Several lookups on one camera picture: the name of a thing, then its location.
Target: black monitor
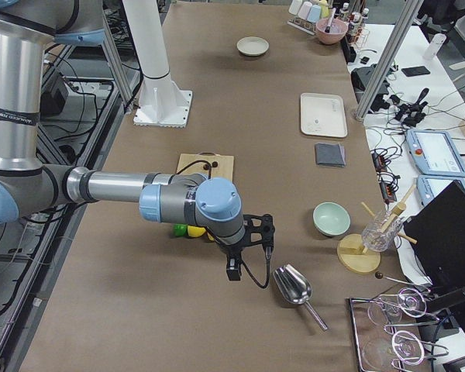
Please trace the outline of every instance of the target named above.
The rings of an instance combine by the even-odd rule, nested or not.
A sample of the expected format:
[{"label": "black monitor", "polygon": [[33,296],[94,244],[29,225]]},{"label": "black monitor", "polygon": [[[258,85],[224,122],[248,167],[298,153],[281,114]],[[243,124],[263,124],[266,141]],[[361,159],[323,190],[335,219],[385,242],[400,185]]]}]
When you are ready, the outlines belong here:
[{"label": "black monitor", "polygon": [[[454,181],[404,225],[434,292],[465,287],[465,188]],[[449,309],[465,332],[465,302]]]}]

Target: white table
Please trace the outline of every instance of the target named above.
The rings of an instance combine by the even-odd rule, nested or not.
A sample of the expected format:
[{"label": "white table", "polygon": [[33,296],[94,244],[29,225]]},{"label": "white table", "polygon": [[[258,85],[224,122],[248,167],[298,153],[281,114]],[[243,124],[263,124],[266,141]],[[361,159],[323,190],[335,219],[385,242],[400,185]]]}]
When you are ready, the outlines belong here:
[{"label": "white table", "polygon": [[[366,66],[375,64],[386,45],[388,37],[390,36],[393,26],[391,25],[367,25],[370,31],[367,41],[360,50],[357,51],[357,57],[354,63],[348,64],[350,70],[356,67],[362,67],[360,63],[361,57],[369,57],[370,60]],[[425,109],[429,113],[423,121],[417,125],[417,129],[448,129],[449,134],[453,137],[453,142],[460,153],[465,153],[465,136],[462,134],[460,128],[457,126],[463,125],[464,122],[458,118],[465,118],[465,104],[458,91],[451,81],[450,77],[444,70],[442,64],[437,57],[432,60],[425,60],[422,55],[429,44],[417,26],[411,27],[400,50],[398,51],[395,63],[401,70],[403,67],[414,67],[424,65],[430,71],[430,75],[423,75],[417,77],[406,77],[401,71],[394,73],[393,76],[388,78],[391,83],[390,93],[396,94],[402,100],[407,102],[415,102],[423,88],[429,88],[429,93],[425,100],[430,106],[435,106],[436,110],[449,110],[446,113],[437,112],[433,109]],[[387,148],[396,146],[393,140],[384,134],[384,128],[392,115],[388,115],[386,110],[380,110],[378,114],[367,115],[363,124],[367,128],[367,142],[371,149],[376,147]],[[399,136],[395,139],[401,143],[405,137]],[[397,192],[397,199],[400,200],[405,192],[416,182],[417,176],[420,175],[418,169],[415,167],[414,161],[408,152],[408,146],[403,144],[403,155],[395,159],[390,164],[390,169],[394,174],[399,174],[399,190]],[[405,218],[410,215],[416,215],[423,208],[418,192],[415,192],[406,202],[407,209],[402,216]],[[425,283],[426,279],[423,277],[419,269],[416,267],[415,256],[410,244],[403,240],[403,243],[398,250],[401,267],[404,274],[413,280],[415,283]],[[460,333],[448,336],[440,340],[440,344],[449,347],[449,355],[438,358],[436,361],[436,370],[444,370],[442,363],[448,360],[454,360],[459,357],[465,356],[465,334],[462,330]]]}]

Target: table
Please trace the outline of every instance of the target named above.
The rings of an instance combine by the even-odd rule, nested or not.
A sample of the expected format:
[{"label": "table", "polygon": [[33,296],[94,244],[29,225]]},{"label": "table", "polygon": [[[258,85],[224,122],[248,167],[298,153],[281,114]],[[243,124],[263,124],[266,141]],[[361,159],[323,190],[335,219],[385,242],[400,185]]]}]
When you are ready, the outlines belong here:
[{"label": "table", "polygon": [[[367,42],[359,51],[359,55],[355,62],[348,65],[350,70],[363,66],[360,63],[360,58],[364,56],[370,58],[367,66],[377,63],[393,29],[391,25],[366,25],[366,27],[370,31]],[[417,129],[447,129],[449,134],[453,137],[459,152],[465,153],[465,136],[458,127],[464,125],[464,122],[461,120],[461,118],[465,118],[465,104],[463,104],[463,98],[456,90],[455,85],[446,73],[439,59],[434,57],[432,60],[425,60],[422,57],[428,45],[420,28],[417,26],[411,27],[396,55],[395,63],[400,69],[403,67],[424,65],[431,71],[431,74],[409,78],[398,71],[388,79],[391,85],[390,92],[398,94],[400,98],[405,101],[414,102],[423,88],[429,88],[429,93],[425,100],[429,105],[435,107],[434,109],[425,111],[428,115],[417,125]],[[451,115],[447,115],[440,110],[448,111]],[[367,115],[365,117],[364,125],[367,129],[367,141],[371,149],[375,147],[386,148],[396,146],[396,143],[394,143],[389,136],[385,135],[383,130],[391,117],[393,117],[393,115],[388,115],[386,110],[380,110],[380,113],[376,115]],[[396,138],[398,143],[403,139],[403,136]],[[401,176],[399,180],[400,188],[397,192],[398,200],[400,200],[409,187],[415,183],[415,179],[420,174],[414,165],[412,157],[408,153],[408,146],[406,143],[403,145],[403,150],[403,156],[393,160],[390,165],[392,171]],[[407,209],[403,213],[405,218],[420,213],[423,208],[418,192],[415,192],[413,196],[407,200],[406,204]],[[422,272],[416,267],[415,257],[410,243],[403,240],[398,253],[401,267],[405,275],[415,283],[427,282]],[[456,335],[441,339],[440,343],[449,347],[449,355],[438,358],[436,361],[438,370],[444,370],[441,366],[442,363],[465,356],[465,334],[463,330],[460,330],[460,333]]]},{"label": "table", "polygon": [[[173,79],[194,92],[185,129],[140,127],[128,116],[106,171],[173,173],[180,153],[233,155],[233,180],[245,213],[270,213],[276,226],[273,268],[290,263],[312,283],[312,304],[329,326],[322,333],[275,284],[260,290],[243,274],[226,279],[226,258],[203,239],[171,237],[172,226],[143,221],[137,206],[90,205],[60,272],[21,371],[355,370],[346,298],[373,297],[391,284],[346,270],[339,237],[312,223],[320,202],[349,212],[349,233],[368,223],[360,207],[382,206],[363,127],[338,45],[323,46],[286,24],[288,8],[178,2],[164,36]],[[237,40],[270,43],[244,57]],[[346,107],[347,166],[315,165],[314,144],[335,142],[299,129],[304,92],[337,94]],[[244,253],[260,278],[259,248]],[[395,252],[381,269],[400,275]]]}]

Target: brown paper surface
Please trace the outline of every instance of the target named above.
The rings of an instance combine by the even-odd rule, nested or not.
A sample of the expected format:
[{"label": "brown paper surface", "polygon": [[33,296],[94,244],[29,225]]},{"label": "brown paper surface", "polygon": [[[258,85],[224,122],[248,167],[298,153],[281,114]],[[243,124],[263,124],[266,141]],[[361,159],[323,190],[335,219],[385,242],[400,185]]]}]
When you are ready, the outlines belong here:
[{"label": "brown paper surface", "polygon": [[[173,80],[194,92],[188,125],[134,126],[126,117],[104,170],[174,173],[180,153],[234,156],[243,212],[274,217],[272,269],[290,263],[310,280],[329,330],[289,305],[274,281],[267,290],[246,272],[227,281],[214,243],[174,238],[172,226],[143,221],[137,205],[101,201],[84,215],[21,371],[356,370],[345,299],[391,285],[346,270],[340,237],[320,234],[312,211],[338,202],[352,219],[348,233],[361,233],[369,217],[360,202],[383,204],[364,129],[352,119],[343,54],[288,26],[289,16],[284,6],[172,5],[164,37]],[[270,49],[244,57],[236,49],[244,36]],[[346,167],[315,164],[315,143],[333,139],[301,133],[304,92],[343,97]],[[262,249],[243,258],[262,281]],[[380,269],[398,276],[395,252]]]}]

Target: chair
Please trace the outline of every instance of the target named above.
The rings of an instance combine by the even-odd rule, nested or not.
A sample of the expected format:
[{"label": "chair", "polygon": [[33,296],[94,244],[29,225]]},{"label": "chair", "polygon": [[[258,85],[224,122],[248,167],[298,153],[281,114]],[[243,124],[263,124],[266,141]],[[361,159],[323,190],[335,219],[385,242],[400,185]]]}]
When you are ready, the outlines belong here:
[{"label": "chair", "polygon": [[[420,28],[427,40],[429,35],[444,33],[447,35],[456,25],[458,19],[465,16],[465,0],[424,0],[418,11],[418,18],[423,19]],[[429,22],[440,26],[441,30],[429,28]]]}]

